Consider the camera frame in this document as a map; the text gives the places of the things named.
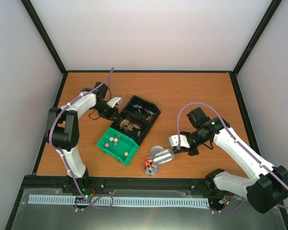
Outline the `metal scoop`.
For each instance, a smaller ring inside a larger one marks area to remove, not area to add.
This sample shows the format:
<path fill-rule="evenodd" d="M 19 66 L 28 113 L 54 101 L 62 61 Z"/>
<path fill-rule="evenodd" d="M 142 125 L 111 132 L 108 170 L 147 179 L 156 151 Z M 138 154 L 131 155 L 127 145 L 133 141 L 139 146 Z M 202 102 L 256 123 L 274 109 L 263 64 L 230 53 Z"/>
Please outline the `metal scoop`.
<path fill-rule="evenodd" d="M 153 162 L 155 165 L 162 165 L 172 161 L 174 156 L 175 152 L 172 149 L 165 149 L 153 157 Z"/>

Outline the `black plastic bin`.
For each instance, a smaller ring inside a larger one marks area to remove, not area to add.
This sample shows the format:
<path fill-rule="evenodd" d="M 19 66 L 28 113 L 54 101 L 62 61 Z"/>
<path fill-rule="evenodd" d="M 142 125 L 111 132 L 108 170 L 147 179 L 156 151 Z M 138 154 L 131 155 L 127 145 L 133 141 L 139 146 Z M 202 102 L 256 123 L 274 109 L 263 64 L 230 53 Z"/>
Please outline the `black plastic bin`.
<path fill-rule="evenodd" d="M 121 121 L 113 122 L 110 127 L 140 146 L 160 114 L 154 103 L 133 95 L 120 112 Z"/>

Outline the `green plastic bin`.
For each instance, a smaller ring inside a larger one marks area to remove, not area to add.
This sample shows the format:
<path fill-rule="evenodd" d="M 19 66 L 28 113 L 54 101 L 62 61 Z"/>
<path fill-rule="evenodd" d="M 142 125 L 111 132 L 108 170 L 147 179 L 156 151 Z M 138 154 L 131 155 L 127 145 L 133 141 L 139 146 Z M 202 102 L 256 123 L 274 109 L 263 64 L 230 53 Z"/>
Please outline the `green plastic bin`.
<path fill-rule="evenodd" d="M 139 145 L 130 137 L 121 132 L 108 128 L 96 146 L 118 162 L 128 166 L 139 149 Z M 129 156 L 124 156 L 125 152 L 129 152 Z"/>

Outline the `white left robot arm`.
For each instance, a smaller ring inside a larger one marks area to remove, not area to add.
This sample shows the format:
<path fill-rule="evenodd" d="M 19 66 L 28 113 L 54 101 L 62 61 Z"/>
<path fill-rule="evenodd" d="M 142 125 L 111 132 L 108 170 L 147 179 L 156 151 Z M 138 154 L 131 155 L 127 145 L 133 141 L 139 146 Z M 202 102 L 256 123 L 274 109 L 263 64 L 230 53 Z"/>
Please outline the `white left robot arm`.
<path fill-rule="evenodd" d="M 73 187 L 80 193 L 89 190 L 90 180 L 84 177 L 86 167 L 77 147 L 80 138 L 79 118 L 86 111 L 94 109 L 103 119 L 120 121 L 117 106 L 122 103 L 122 98 L 113 97 L 106 101 L 104 97 L 107 91 L 107 85 L 97 82 L 95 88 L 84 88 L 71 102 L 48 111 L 45 140 L 59 153 L 67 175 L 76 178 Z"/>

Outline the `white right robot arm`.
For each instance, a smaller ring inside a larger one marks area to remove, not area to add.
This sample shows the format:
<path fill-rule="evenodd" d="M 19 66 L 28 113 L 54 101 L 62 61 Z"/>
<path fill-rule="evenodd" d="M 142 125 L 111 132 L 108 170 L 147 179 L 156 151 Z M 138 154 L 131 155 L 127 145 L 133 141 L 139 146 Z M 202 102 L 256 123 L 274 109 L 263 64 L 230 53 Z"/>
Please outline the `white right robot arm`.
<path fill-rule="evenodd" d="M 226 152 L 246 173 L 247 177 L 232 175 L 216 169 L 205 177 L 210 193 L 227 191 L 245 198 L 259 213 L 266 213 L 288 198 L 288 171 L 283 166 L 275 167 L 257 154 L 236 134 L 222 117 L 211 119 L 198 107 L 187 114 L 192 133 L 180 132 L 178 144 L 189 155 L 197 155 L 198 147 L 206 145 L 213 149 L 216 144 Z"/>

